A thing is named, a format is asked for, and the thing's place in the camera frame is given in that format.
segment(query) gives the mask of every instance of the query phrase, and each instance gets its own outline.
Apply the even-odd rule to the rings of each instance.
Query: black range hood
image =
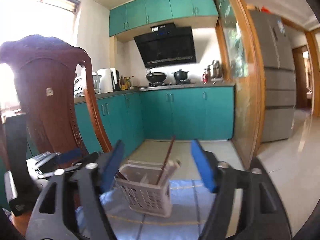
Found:
[[[196,62],[191,27],[176,28],[171,23],[151,29],[134,37],[146,68]]]

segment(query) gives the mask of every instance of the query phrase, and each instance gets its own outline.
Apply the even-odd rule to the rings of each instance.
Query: kitchen counter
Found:
[[[138,88],[135,88],[133,90],[128,89],[128,90],[120,90],[120,91],[115,91],[115,92],[100,93],[100,94],[96,94],[96,99],[120,96],[120,95],[125,95],[125,94],[130,94],[130,93],[136,93],[136,92],[139,92]],[[85,102],[84,97],[75,98],[75,104],[79,104],[82,102]]]
[[[136,92],[143,92],[143,91],[152,91],[152,90],[165,90],[165,89],[178,89],[178,88],[203,88],[203,87],[233,87],[235,83],[233,82],[225,82],[225,81],[217,81],[217,82],[210,82],[207,84],[203,83],[192,83],[192,84],[183,84],[183,85],[166,85],[166,86],[159,86],[159,87],[140,87],[135,88],[134,90],[121,90],[121,91],[115,91],[115,92],[107,92],[107,93],[100,93],[96,94],[96,99],[102,99],[102,98],[108,98],[108,97],[114,97],[119,95],[125,95],[130,93],[136,93]],[[84,97],[77,97],[75,98],[75,104],[83,103],[85,102]]]
[[[233,87],[235,83],[233,82],[225,82],[225,81],[216,81],[209,82],[206,84],[203,83],[192,83],[192,84],[182,84],[182,85],[167,85],[167,86],[159,86],[159,87],[141,87],[139,90],[142,91],[150,91],[150,90],[164,90],[164,89],[178,89],[178,88],[203,88],[203,87]]]

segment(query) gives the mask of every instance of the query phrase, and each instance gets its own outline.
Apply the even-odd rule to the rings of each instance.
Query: silver screw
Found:
[[[93,170],[95,169],[96,167],[98,167],[98,164],[97,163],[88,163],[85,168],[88,169],[88,170]]]
[[[260,169],[258,169],[258,168],[253,168],[253,169],[251,170],[251,172],[252,172],[253,174],[262,174],[262,171],[261,171]]]
[[[219,167],[219,168],[222,168],[222,169],[226,169],[226,168],[229,167],[229,164],[226,163],[226,162],[219,162],[219,163],[218,163],[218,167]]]
[[[54,171],[54,175],[62,175],[64,173],[64,169],[57,169]]]

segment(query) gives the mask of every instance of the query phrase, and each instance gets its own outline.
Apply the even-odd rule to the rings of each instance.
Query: window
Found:
[[[0,0],[0,45],[32,34],[72,43],[77,0]],[[1,109],[19,107],[9,66],[0,64]]]

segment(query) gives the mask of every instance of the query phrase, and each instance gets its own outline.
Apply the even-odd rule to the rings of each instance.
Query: refrigerator door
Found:
[[[276,49],[279,58],[279,68],[294,70],[294,61],[291,45],[284,31],[284,27],[279,16],[268,14],[268,21],[276,40]]]
[[[293,107],[266,109],[261,141],[271,142],[289,138],[292,135],[294,111]]]
[[[266,90],[266,107],[294,106],[297,95],[295,90]]]
[[[258,34],[264,66],[278,68],[279,63],[276,52],[276,40],[273,37],[267,13],[250,11],[250,15]]]
[[[265,68],[266,90],[296,90],[294,71]]]

